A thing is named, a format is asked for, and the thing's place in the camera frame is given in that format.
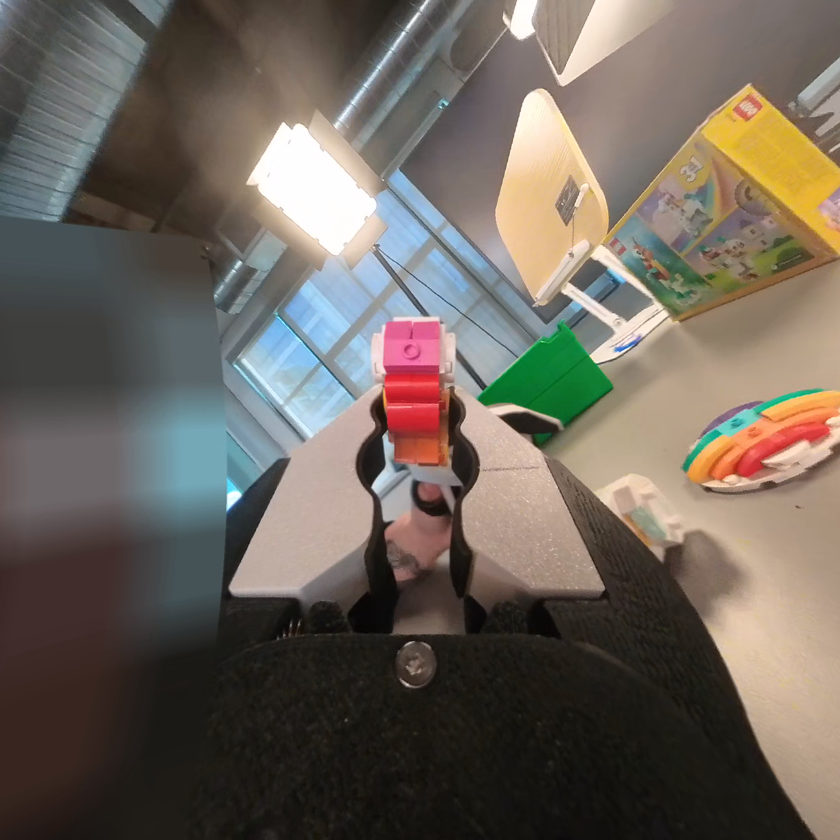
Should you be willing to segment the white hanging panel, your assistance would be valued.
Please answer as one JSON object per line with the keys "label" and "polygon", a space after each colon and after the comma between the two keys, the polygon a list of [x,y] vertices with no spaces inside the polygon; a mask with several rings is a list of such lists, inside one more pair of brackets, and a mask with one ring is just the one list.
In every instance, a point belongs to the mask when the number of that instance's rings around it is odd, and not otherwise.
{"label": "white hanging panel", "polygon": [[567,87],[678,5],[677,1],[538,1],[531,22],[555,80]]}

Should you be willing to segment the person's left hand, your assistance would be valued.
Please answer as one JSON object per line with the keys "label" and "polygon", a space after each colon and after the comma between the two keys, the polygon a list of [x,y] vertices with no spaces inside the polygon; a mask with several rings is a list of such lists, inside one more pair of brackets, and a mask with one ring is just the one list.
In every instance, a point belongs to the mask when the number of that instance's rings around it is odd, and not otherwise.
{"label": "person's left hand", "polygon": [[441,486],[413,480],[411,508],[385,528],[386,558],[403,587],[434,571],[452,541],[453,516]]}

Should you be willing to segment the pale wooden board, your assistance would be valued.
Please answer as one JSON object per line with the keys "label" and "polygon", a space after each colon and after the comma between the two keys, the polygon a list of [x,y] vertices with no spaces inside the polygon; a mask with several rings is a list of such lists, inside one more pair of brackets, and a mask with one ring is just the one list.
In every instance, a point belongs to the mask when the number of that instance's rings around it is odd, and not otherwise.
{"label": "pale wooden board", "polygon": [[535,308],[564,293],[607,234],[603,189],[545,89],[522,101],[495,220]]}

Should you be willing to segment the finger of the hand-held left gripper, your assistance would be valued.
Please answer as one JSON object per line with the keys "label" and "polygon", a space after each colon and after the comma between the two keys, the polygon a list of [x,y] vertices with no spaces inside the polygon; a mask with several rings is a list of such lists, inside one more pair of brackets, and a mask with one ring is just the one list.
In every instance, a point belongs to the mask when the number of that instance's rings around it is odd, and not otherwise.
{"label": "finger of the hand-held left gripper", "polygon": [[564,430],[557,418],[515,403],[492,404],[487,409],[537,448],[542,448]]}

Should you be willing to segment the large window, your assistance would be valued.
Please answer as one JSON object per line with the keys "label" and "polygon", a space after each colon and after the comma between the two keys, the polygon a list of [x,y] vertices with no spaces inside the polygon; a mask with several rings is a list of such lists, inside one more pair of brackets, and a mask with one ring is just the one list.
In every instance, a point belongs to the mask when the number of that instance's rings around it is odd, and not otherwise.
{"label": "large window", "polygon": [[[486,385],[561,316],[541,320],[511,283],[401,170],[378,198],[387,229],[378,245],[432,316],[457,335],[457,348]],[[371,337],[385,322],[417,313],[373,257],[353,269],[338,259],[309,270],[255,337],[234,352],[234,370],[279,414],[294,438],[322,430],[373,385]],[[481,390],[458,364],[457,384]]]}

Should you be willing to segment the round rainbow lego build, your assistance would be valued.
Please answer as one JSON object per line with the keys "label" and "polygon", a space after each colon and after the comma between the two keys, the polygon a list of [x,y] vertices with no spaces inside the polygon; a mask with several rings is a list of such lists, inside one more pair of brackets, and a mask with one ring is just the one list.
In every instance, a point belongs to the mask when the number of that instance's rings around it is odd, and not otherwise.
{"label": "round rainbow lego build", "polygon": [[687,479],[719,494],[785,484],[835,455],[839,392],[821,388],[748,402],[717,417],[687,453]]}

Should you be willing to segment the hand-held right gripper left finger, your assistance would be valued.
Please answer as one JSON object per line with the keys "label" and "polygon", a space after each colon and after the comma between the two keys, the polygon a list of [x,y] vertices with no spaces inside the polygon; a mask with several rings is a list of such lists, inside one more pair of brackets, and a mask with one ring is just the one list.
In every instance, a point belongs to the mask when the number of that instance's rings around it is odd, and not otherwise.
{"label": "hand-held right gripper left finger", "polygon": [[357,632],[391,632],[398,591],[375,482],[385,469],[383,389],[376,385],[296,448],[228,592],[338,604]]}

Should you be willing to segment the studio light panel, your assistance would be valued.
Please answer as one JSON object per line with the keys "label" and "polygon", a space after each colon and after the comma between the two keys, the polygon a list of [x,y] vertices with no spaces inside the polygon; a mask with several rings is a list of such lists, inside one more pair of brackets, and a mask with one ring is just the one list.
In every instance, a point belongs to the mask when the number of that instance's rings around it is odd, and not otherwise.
{"label": "studio light panel", "polygon": [[320,111],[308,125],[282,123],[250,173],[253,218],[317,270],[348,270],[387,229],[377,199],[386,183]]}

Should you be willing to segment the silver ventilation duct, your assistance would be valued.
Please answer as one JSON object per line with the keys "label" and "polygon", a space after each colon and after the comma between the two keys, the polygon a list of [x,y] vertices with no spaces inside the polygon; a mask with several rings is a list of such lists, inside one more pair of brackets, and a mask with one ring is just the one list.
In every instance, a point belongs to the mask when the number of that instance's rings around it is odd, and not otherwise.
{"label": "silver ventilation duct", "polygon": [[398,2],[352,69],[333,126],[356,140],[413,69],[441,45],[469,1]]}

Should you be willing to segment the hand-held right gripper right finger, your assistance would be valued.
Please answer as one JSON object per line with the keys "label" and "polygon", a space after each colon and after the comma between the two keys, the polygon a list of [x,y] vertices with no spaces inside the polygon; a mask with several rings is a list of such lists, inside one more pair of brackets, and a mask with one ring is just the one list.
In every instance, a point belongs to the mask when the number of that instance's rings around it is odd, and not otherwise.
{"label": "hand-held right gripper right finger", "polygon": [[499,603],[529,613],[605,593],[572,510],[540,448],[460,387],[450,403],[455,501],[449,570],[465,630],[478,632]]}

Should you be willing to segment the green plastic bin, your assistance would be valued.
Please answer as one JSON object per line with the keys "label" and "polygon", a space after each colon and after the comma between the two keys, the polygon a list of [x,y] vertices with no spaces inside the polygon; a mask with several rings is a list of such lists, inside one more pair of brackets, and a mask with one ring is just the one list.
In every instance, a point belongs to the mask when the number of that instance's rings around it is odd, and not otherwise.
{"label": "green plastic bin", "polygon": [[567,426],[612,390],[611,380],[562,323],[489,384],[478,400],[485,406],[528,408]]}

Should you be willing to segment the lego unicorn head rainbow mane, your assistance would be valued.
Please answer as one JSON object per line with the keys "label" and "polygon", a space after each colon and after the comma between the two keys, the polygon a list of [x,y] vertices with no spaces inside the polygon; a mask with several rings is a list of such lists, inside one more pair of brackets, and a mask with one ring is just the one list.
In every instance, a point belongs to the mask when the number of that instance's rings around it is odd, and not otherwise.
{"label": "lego unicorn head rainbow mane", "polygon": [[449,434],[455,367],[455,335],[438,317],[400,317],[371,337],[371,369],[381,387],[392,461],[417,482],[461,485]]}

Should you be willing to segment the yellow lego box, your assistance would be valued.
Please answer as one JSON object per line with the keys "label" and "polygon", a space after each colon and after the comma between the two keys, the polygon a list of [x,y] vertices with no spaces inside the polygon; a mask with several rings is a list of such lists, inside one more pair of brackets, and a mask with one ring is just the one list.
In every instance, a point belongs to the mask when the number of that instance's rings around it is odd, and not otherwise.
{"label": "yellow lego box", "polygon": [[675,321],[838,259],[839,169],[756,87],[688,138],[603,241]]}

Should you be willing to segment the white lego body mint plates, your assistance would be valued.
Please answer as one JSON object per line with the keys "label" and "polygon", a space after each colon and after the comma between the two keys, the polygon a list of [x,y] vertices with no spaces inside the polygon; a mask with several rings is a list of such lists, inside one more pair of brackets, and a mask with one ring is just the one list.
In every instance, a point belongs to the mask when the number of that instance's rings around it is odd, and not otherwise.
{"label": "white lego body mint plates", "polygon": [[684,522],[656,484],[628,474],[595,490],[596,496],[658,557],[685,540]]}

